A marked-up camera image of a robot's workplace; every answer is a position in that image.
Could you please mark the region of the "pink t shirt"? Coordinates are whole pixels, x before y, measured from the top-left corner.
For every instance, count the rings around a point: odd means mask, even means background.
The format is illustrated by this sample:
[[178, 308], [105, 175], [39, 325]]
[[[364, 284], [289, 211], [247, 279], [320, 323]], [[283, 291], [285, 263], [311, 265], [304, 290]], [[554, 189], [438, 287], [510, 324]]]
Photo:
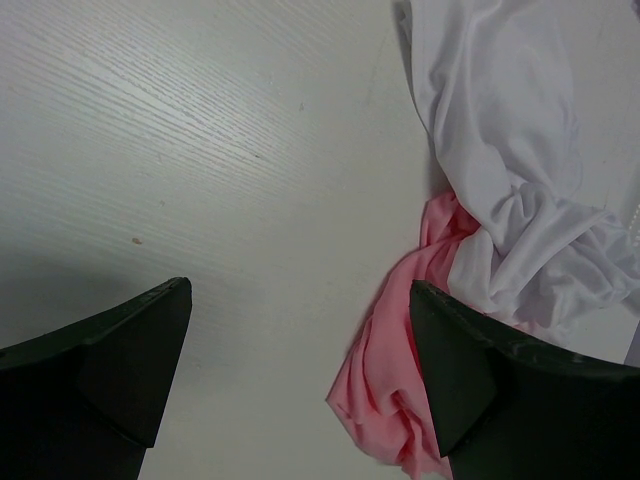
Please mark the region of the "pink t shirt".
[[388, 273], [349, 348], [327, 403], [356, 446], [412, 479], [451, 478], [439, 454], [414, 342], [409, 304], [414, 281], [441, 290], [460, 243], [479, 224], [453, 192], [426, 205], [419, 246]]

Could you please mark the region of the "white t shirt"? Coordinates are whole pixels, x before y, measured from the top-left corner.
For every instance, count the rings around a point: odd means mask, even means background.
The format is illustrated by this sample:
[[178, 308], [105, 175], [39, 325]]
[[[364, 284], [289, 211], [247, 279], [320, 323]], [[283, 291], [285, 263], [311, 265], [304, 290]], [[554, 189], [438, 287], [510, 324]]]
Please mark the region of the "white t shirt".
[[410, 1], [412, 91], [434, 154], [478, 223], [450, 294], [562, 344], [639, 287], [629, 234], [574, 200], [582, 164], [566, 50], [547, 1]]

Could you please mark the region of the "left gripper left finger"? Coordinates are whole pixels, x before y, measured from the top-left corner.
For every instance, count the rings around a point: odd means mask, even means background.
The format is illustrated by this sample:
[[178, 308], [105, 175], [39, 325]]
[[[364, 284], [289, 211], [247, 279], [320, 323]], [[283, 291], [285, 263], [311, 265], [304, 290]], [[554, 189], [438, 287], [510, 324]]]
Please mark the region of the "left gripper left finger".
[[157, 439], [191, 311], [191, 282], [176, 277], [2, 349], [2, 478], [137, 478]]

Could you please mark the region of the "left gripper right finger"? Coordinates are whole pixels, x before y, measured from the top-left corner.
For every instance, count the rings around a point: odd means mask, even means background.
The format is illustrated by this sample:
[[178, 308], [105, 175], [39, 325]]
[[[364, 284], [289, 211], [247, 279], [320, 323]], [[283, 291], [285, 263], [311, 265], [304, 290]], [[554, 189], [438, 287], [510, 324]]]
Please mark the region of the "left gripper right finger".
[[639, 371], [539, 340], [416, 281], [410, 320], [457, 479], [635, 479]]

